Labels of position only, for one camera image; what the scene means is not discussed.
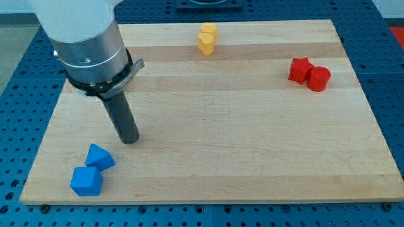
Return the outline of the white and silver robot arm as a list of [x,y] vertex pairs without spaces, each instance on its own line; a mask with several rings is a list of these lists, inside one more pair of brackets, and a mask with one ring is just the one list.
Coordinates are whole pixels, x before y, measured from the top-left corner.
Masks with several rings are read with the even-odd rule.
[[68,81],[88,96],[107,100],[144,67],[123,42],[114,8],[120,0],[30,0],[62,62]]

